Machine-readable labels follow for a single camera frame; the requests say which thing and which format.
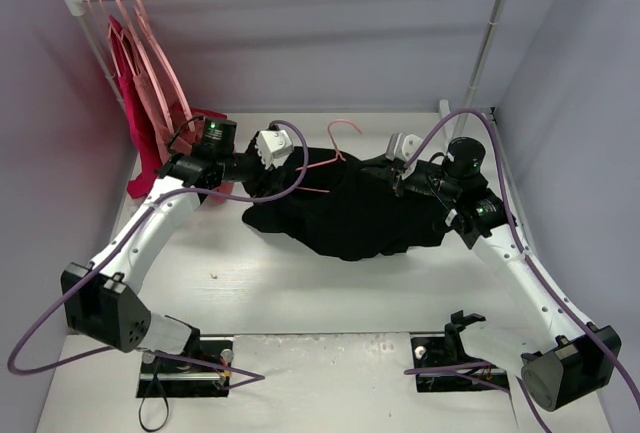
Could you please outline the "black t shirt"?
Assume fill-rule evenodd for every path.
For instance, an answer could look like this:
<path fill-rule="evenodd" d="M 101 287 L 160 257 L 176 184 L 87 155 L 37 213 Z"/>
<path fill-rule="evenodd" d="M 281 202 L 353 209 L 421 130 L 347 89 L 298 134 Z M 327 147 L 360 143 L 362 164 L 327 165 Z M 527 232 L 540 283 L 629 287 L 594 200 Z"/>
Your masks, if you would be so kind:
<path fill-rule="evenodd" d="M 411 247 L 438 247 L 449 228 L 446 210 L 434 197 L 398 197 L 371 175 L 385 159 L 313 166 L 289 195 L 249 207 L 244 224 L 261 233 L 285 234 L 315 253 L 344 261 L 405 253 Z"/>

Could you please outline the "pink plastic hanger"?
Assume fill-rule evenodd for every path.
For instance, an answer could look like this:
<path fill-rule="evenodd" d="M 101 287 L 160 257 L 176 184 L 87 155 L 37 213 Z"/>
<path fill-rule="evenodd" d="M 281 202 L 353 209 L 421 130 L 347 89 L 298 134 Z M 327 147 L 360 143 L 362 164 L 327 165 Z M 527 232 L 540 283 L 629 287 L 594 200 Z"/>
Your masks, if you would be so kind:
<path fill-rule="evenodd" d="M 315 163 L 311 163 L 307 166 L 306 171 L 309 171 L 310 169 L 313 168 L 319 168 L 322 166 L 326 166 L 326 165 L 331 165 L 333 163 L 337 163 L 337 162 L 345 162 L 346 159 L 338 145 L 338 142 L 335 139 L 334 133 L 332 131 L 333 127 L 336 124 L 346 124 L 346 125 L 350 125 L 356 132 L 358 132 L 359 134 L 362 134 L 363 131 L 361 130 L 361 128 L 352 120 L 349 119 L 344 119 L 344 118 L 339 118 L 339 119 L 334 119 L 331 120 L 326 127 L 326 131 L 327 131 L 327 135 L 329 137 L 329 140 L 331 141 L 331 144 L 333 146 L 333 150 L 334 150 L 334 156 L 330 159 L 326 159 L 323 161 L 319 161 L 319 162 L 315 162 Z"/>

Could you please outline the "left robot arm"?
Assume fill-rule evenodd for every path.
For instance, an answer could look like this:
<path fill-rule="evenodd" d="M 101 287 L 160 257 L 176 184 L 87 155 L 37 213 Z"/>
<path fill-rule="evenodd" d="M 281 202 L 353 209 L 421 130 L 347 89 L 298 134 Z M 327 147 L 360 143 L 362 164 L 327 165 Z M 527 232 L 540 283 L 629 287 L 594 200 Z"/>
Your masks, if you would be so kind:
<path fill-rule="evenodd" d="M 124 353 L 163 352 L 175 371 L 191 371 L 200 359 L 200 331 L 181 320 L 152 312 L 139 297 L 149 269 L 181 224 L 209 196 L 222 197 L 224 183 L 241 183 L 245 201 L 266 203 L 289 194 L 268 186 L 293 152 L 300 131 L 274 120 L 257 132 L 247 149 L 235 150 L 236 123 L 207 118 L 190 153 L 175 153 L 162 166 L 147 199 L 124 229 L 90 263 L 69 264 L 61 275 L 67 324 Z"/>

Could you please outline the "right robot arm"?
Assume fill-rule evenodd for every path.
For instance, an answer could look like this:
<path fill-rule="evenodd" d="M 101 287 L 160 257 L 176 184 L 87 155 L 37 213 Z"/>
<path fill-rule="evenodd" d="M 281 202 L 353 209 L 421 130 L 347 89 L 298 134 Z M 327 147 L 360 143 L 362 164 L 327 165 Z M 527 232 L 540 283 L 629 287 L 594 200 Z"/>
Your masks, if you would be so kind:
<path fill-rule="evenodd" d="M 502 368 L 548 412 L 606 386 L 620 337 L 573 308 L 520 240 L 513 215 L 481 173 L 484 146 L 472 138 L 455 139 L 436 164 L 412 157 L 420 141 L 413 134 L 391 136 L 385 157 L 394 192 L 440 201 L 446 227 L 486 265 L 528 324 L 524 334 L 514 333 L 481 314 L 458 311 L 445 326 L 445 358 L 455 365 L 484 361 Z"/>

